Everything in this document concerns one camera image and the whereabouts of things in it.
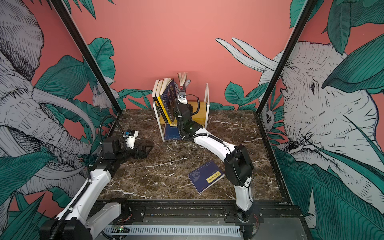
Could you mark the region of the purple portrait cover book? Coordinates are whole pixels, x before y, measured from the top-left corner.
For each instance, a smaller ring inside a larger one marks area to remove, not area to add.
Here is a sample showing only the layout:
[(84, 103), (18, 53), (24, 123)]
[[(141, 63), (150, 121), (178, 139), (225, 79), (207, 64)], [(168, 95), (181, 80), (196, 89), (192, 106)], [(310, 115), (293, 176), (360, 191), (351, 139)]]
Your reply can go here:
[(176, 99), (176, 86), (174, 79), (171, 79), (171, 81), (168, 83), (168, 86), (166, 90), (163, 93), (163, 96), (166, 99), (167, 106), (171, 113), (171, 119), (172, 122), (175, 120), (175, 114), (174, 114), (174, 100)]

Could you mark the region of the blue book yellow label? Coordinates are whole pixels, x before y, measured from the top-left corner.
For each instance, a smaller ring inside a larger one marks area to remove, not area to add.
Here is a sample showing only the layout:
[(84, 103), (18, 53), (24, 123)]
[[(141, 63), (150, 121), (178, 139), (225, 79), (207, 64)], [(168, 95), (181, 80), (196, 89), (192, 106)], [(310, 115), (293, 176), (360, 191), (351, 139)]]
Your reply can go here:
[(165, 125), (164, 139), (168, 140), (181, 140), (182, 137), (179, 134), (177, 126)]
[(207, 162), (188, 174), (191, 183), (199, 194), (225, 176), (224, 172), (214, 161)]

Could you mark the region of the dark wolf eye book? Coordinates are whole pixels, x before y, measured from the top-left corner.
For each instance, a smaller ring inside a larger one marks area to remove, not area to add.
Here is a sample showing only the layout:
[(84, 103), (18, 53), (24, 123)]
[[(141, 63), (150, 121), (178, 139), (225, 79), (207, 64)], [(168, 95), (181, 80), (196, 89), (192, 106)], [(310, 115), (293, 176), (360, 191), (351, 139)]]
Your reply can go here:
[(185, 91), (186, 90), (187, 76), (188, 76), (187, 72), (178, 73), (178, 78), (179, 78), (179, 83), (180, 83), (179, 87), (180, 87), (181, 91)]

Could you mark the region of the yellow cartoon cover book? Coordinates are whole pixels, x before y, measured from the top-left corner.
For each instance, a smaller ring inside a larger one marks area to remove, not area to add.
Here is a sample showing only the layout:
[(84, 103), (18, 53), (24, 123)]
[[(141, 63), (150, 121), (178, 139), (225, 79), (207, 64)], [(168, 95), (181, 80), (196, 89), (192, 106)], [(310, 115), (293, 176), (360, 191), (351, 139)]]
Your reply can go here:
[(169, 121), (168, 124), (171, 124), (172, 123), (172, 119), (171, 119), (171, 113), (170, 113), (170, 110), (167, 106), (167, 103), (166, 103), (166, 99), (165, 97), (163, 96), (163, 93), (164, 91), (166, 90), (167, 86), (168, 86), (168, 83), (171, 81), (170, 78), (165, 78), (163, 80), (160, 80), (162, 81), (162, 83), (160, 84), (160, 89), (157, 90), (157, 95), (158, 95), (158, 98), (159, 98), (159, 101), (163, 107), (163, 110), (165, 112), (165, 114), (167, 115), (167, 119)]

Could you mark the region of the black book with gold title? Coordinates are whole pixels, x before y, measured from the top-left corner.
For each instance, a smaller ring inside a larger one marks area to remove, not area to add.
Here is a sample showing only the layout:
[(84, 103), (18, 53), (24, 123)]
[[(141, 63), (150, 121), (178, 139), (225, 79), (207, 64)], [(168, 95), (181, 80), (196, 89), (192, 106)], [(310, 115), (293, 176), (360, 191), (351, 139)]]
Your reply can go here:
[(163, 117), (163, 120), (166, 124), (169, 123), (168, 119), (167, 119), (167, 115), (165, 114), (164, 110), (163, 110), (163, 107), (159, 101), (159, 98), (158, 98), (158, 95), (157, 95), (157, 90), (160, 89), (160, 84), (162, 83), (162, 81), (160, 80), (156, 80), (155, 81), (155, 84), (154, 84), (154, 88), (153, 88), (153, 91), (152, 91), (152, 98), (153, 98), (153, 102), (155, 103), (156, 105), (156, 108), (157, 110), (161, 113), (161, 116)]

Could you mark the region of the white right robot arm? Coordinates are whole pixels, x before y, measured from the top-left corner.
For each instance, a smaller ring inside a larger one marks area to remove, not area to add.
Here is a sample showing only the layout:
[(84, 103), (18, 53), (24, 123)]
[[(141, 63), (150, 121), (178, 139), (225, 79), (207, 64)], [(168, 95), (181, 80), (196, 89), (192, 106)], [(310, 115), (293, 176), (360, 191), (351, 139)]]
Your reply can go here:
[(235, 187), (238, 218), (247, 222), (252, 214), (253, 198), (251, 179), (254, 165), (244, 145), (235, 146), (211, 134), (195, 122), (187, 104), (174, 100), (174, 114), (180, 136), (185, 141), (193, 141), (215, 154), (225, 165), (225, 177)]

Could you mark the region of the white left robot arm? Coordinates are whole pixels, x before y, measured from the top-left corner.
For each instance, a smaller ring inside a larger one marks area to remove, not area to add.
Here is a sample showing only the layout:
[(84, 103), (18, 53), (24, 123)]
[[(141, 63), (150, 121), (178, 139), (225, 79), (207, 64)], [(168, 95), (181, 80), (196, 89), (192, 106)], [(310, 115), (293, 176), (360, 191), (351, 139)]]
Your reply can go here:
[(94, 240), (122, 213), (120, 203), (107, 203), (92, 217), (89, 214), (105, 186), (121, 164), (129, 158), (145, 159), (153, 146), (135, 146), (134, 136), (104, 139), (102, 151), (89, 176), (71, 202), (54, 220), (45, 222), (39, 231), (42, 240)]

